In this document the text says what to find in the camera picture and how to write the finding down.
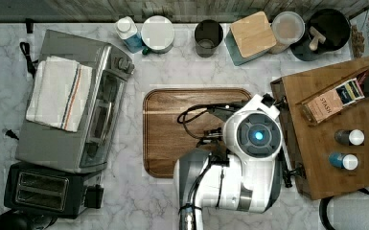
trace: gray wall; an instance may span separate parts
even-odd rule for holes
[[[0,22],[24,22],[25,18],[55,22],[67,21],[70,16],[61,15],[43,0],[0,0]]]
[[[269,19],[283,11],[308,19],[321,8],[352,16],[369,8],[369,0],[0,0],[0,22],[23,22],[26,17],[37,22],[115,22],[127,15],[143,22],[154,14],[173,22],[233,22],[257,11],[265,11]]]

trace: power cord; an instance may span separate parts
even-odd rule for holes
[[[199,110],[205,108],[204,110],[202,110],[201,112],[197,113],[197,115],[195,115],[194,117],[190,118],[190,119],[186,119],[187,115],[191,112],[191,111],[195,111],[195,110]],[[215,109],[219,109],[219,110],[223,110],[223,111],[229,111],[229,112],[236,112],[237,110],[239,110],[240,108],[242,108],[241,105],[239,104],[235,104],[235,103],[211,103],[211,104],[197,104],[194,106],[189,107],[186,111],[182,112],[180,115],[178,115],[177,117],[177,122],[179,124],[182,124],[185,131],[193,138],[198,139],[198,140],[211,140],[211,139],[215,139],[215,137],[205,137],[205,136],[197,136],[195,134],[193,134],[187,127],[187,124],[189,124],[190,122],[194,121],[196,118],[200,117],[202,114],[208,112],[208,111],[214,111]]]
[[[223,182],[223,178],[225,177],[225,174],[223,174],[223,166],[220,169],[220,182],[219,182],[219,193],[218,193],[218,201],[217,201],[217,205],[215,206],[215,208],[219,208],[219,203],[220,203],[220,196],[222,193],[222,182]]]
[[[196,192],[198,191],[199,185],[202,181],[202,178],[208,171],[211,169],[213,162],[217,160],[218,158],[214,155],[210,155],[208,158],[208,164],[205,167],[205,169],[202,171],[202,173],[196,178],[196,181],[194,182],[193,186],[190,189],[190,192],[188,193],[187,197],[187,206],[194,206],[196,207]],[[196,208],[193,208],[193,217],[194,217],[194,223],[196,223]]]
[[[38,63],[38,59],[32,61],[31,59],[31,45],[27,42],[20,42],[20,50],[22,51],[28,65],[28,72],[35,78],[35,64]]]
[[[17,135],[11,129],[9,129],[9,130],[4,129],[4,131],[5,131],[6,136],[11,137],[12,139],[19,140],[19,137],[17,137]]]

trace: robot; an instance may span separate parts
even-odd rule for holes
[[[202,230],[203,207],[263,213],[277,200],[283,140],[275,121],[280,114],[277,106],[270,96],[255,95],[247,103],[199,104],[180,114],[177,121],[199,142],[174,166],[179,229]],[[190,111],[201,108],[205,110],[187,120]],[[224,126],[195,136],[186,124],[205,112],[222,119]]]

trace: white towel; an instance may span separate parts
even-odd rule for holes
[[[47,57],[37,67],[26,119],[76,132],[91,85],[92,68],[74,60]]]

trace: black cable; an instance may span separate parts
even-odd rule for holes
[[[241,108],[242,107],[241,105],[235,104],[235,103],[196,104],[194,106],[189,107],[186,111],[184,111],[180,115],[178,115],[177,122],[179,124],[182,124],[185,131],[187,132],[187,134],[189,134],[191,137],[193,137],[195,139],[199,139],[199,140],[201,140],[201,139],[213,139],[213,138],[205,138],[204,136],[196,136],[195,134],[193,134],[188,129],[187,124],[192,122],[196,118],[200,117],[202,114],[206,113],[209,109],[219,109],[219,110],[224,110],[224,111],[236,112],[236,110],[234,110],[234,109],[225,108],[223,106],[232,106],[234,108]],[[194,110],[198,110],[198,109],[201,109],[201,108],[206,108],[206,109],[199,112],[196,116],[192,117],[191,119],[186,120],[186,117],[187,117],[189,112],[194,111]]]
[[[220,170],[219,193],[218,193],[217,206],[215,206],[216,208],[219,208],[220,194],[222,193],[222,182],[223,182],[223,178],[224,178],[224,177],[225,177],[225,175],[223,174],[223,166],[222,166],[222,169]]]
[[[19,140],[19,138],[17,137],[17,135],[11,129],[7,130],[5,132],[5,135],[11,137],[12,139]]]
[[[328,214],[327,214],[327,207],[332,198],[333,196],[326,197],[326,198],[321,199],[321,201],[319,202],[319,211],[318,211],[319,218],[321,219],[322,225],[327,230],[335,230],[333,226],[331,225],[330,220],[328,219]]]
[[[27,42],[20,42],[19,44],[20,50],[22,51],[23,55],[25,56],[25,59],[27,61],[28,65],[28,72],[32,75],[33,78],[35,78],[35,63],[38,62],[38,60],[32,61],[31,59],[31,46]]]
[[[52,220],[50,220],[49,225],[47,225],[44,229],[49,228],[50,226],[52,226],[53,224],[55,224],[58,220],[58,217],[52,217]]]
[[[369,190],[367,190],[366,188],[359,189],[358,191],[363,194],[369,195]]]
[[[187,203],[189,202],[189,200],[191,199],[192,196],[192,202],[191,204],[193,204],[194,206],[196,206],[196,192],[198,191],[199,185],[201,183],[202,178],[204,177],[204,175],[206,173],[208,173],[208,171],[211,169],[212,163],[213,161],[215,161],[217,159],[216,156],[210,156],[209,158],[209,162],[206,166],[206,168],[202,171],[202,173],[196,178],[196,182],[194,182],[193,186],[190,189],[189,195],[187,197]],[[195,227],[196,227],[196,209],[193,209],[193,216],[194,216],[194,223],[195,223]]]
[[[216,155],[210,155],[210,157],[208,158],[208,164],[205,167],[205,169],[202,171],[202,173],[196,178],[196,181],[193,183],[193,185],[191,186],[191,189],[188,193],[187,196],[187,202],[189,202],[191,198],[191,196],[193,195],[193,193],[196,193],[197,187],[199,186],[199,184],[201,183],[202,178],[204,177],[204,175],[211,169],[213,163],[217,160],[220,160],[220,157],[216,156]]]

